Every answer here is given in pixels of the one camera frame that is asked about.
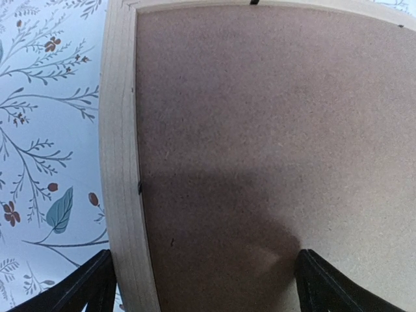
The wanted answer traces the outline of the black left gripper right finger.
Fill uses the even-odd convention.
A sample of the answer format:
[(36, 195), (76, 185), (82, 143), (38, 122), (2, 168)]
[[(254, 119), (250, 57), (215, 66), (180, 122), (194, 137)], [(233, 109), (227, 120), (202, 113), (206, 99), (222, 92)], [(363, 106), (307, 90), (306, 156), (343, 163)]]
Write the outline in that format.
[(294, 266), (300, 311), (401, 311), (360, 287), (311, 249), (300, 250)]

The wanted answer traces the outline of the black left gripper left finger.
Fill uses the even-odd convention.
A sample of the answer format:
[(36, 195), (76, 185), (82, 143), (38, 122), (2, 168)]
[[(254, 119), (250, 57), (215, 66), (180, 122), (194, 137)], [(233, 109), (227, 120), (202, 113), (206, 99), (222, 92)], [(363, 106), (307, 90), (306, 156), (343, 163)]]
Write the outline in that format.
[(116, 275), (111, 251), (101, 250), (60, 283), (11, 311), (111, 312), (115, 293)]

